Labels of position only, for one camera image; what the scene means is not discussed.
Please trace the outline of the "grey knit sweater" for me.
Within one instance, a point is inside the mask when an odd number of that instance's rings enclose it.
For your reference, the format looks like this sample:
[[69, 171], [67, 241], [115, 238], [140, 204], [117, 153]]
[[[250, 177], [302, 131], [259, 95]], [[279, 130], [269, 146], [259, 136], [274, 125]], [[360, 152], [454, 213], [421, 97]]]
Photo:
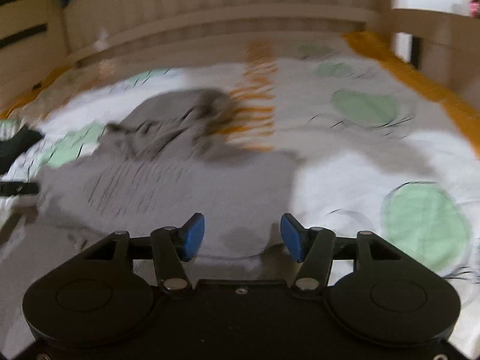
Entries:
[[213, 88], [145, 100], [107, 126], [91, 155], [38, 172], [41, 219], [145, 236], [200, 213], [206, 219], [201, 254], [245, 258], [263, 252], [279, 240], [295, 156], [227, 143], [216, 130], [233, 111], [234, 101]]

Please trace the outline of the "black garment on bed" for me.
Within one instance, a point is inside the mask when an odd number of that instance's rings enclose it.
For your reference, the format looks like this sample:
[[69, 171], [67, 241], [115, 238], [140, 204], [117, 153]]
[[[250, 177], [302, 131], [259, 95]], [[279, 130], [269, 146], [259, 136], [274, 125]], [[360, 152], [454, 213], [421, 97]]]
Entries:
[[1, 141], [1, 174], [6, 174], [16, 159], [44, 138], [44, 135], [24, 125], [12, 138]]

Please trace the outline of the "white leaf-print duvet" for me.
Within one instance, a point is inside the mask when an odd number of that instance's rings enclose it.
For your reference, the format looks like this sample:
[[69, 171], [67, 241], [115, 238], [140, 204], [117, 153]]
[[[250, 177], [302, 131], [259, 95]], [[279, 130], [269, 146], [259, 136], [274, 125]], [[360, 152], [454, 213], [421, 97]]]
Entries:
[[[26, 125], [44, 138], [15, 161], [6, 180], [39, 183], [44, 167], [91, 155], [108, 125], [149, 98], [216, 89], [234, 101], [217, 135], [245, 150], [295, 156], [286, 212], [339, 236], [375, 232], [440, 275], [461, 299], [451, 342], [471, 359], [479, 355], [476, 112], [456, 99], [419, 93], [340, 37], [285, 43], [243, 37], [184, 49], [178, 59], [108, 66], [115, 74], [106, 84], [48, 116], [25, 111]], [[28, 287], [115, 232], [41, 219], [39, 194], [1, 200], [1, 353], [8, 358], [32, 342], [21, 305]], [[299, 264], [281, 239], [280, 220], [278, 242], [263, 252], [212, 258], [199, 250], [187, 274], [192, 281], [292, 281]]]

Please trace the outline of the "white wooden bed frame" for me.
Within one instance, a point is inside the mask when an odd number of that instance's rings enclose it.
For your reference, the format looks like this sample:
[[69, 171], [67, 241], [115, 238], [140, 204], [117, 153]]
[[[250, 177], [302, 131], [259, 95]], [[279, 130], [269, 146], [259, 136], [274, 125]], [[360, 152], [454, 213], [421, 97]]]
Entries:
[[244, 33], [367, 30], [385, 44], [413, 36], [416, 66], [479, 105], [479, 21], [395, 0], [1, 0], [1, 110], [64, 66], [136, 55], [165, 59], [183, 43]]

